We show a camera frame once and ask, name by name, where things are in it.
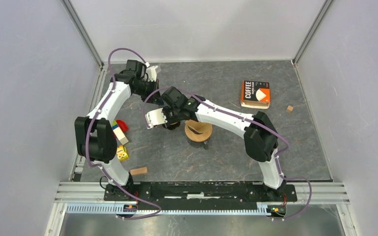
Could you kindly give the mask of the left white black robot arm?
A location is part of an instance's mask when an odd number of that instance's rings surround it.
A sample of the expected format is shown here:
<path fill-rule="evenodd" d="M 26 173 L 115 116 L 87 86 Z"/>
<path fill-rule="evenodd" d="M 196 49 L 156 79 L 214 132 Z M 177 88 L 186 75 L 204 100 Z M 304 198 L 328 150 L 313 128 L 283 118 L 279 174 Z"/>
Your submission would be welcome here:
<path fill-rule="evenodd" d="M 102 170 L 112 185 L 118 185 L 116 194 L 122 200 L 130 200 L 135 187 L 128 183 L 130 174 L 117 158 L 117 142 L 113 122 L 122 105 L 133 95 L 157 105 L 163 104 L 157 91 L 159 82 L 157 65 L 129 59 L 120 73 L 111 77 L 108 90 L 97 106 L 85 117 L 74 122 L 77 152 L 85 157 L 89 166 Z"/>

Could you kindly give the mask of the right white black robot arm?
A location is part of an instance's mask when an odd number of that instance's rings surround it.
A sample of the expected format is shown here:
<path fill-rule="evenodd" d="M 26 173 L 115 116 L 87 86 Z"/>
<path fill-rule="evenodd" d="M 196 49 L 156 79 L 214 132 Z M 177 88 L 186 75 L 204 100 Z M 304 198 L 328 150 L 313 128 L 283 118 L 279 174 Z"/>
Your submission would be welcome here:
<path fill-rule="evenodd" d="M 284 179 L 275 158 L 280 135 L 264 112 L 237 113 L 218 106 L 204 97 L 186 97 L 176 87 L 169 87 L 161 96 L 166 125 L 193 120 L 228 130 L 244 140 L 247 155 L 259 163 L 265 185 L 265 196 L 276 201 L 284 195 Z"/>

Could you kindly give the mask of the clear glass coffee server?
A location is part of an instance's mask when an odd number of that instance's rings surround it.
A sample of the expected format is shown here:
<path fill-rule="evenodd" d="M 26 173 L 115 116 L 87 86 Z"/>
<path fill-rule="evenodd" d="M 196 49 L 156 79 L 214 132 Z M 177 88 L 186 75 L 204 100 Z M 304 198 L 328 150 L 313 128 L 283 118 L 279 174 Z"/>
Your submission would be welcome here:
<path fill-rule="evenodd" d="M 204 141 L 193 141 L 191 139 L 188 139 L 188 143 L 192 146 L 192 147 L 195 147 L 195 148 L 203 148 L 205 150 L 208 150 L 209 149 L 209 140 L 210 139 L 206 139 Z"/>

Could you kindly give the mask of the orange black coffee filter box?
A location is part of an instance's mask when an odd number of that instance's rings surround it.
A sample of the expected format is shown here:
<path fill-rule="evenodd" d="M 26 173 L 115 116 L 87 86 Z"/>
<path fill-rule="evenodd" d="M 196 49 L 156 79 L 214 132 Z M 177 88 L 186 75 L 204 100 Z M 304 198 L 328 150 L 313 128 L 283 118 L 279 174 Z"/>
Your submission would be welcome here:
<path fill-rule="evenodd" d="M 242 82 L 240 105 L 254 109 L 268 109 L 271 103 L 270 84 L 268 82 Z"/>

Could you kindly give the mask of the wooden ring dripper holder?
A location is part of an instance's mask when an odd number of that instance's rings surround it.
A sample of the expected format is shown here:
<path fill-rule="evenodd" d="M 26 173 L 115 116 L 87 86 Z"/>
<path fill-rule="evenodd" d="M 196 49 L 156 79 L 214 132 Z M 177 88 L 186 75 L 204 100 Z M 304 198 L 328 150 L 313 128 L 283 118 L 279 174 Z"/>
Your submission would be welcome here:
<path fill-rule="evenodd" d="M 210 123 L 194 120 L 185 121 L 185 134 L 191 141 L 204 142 L 211 137 L 212 132 L 213 126 Z"/>

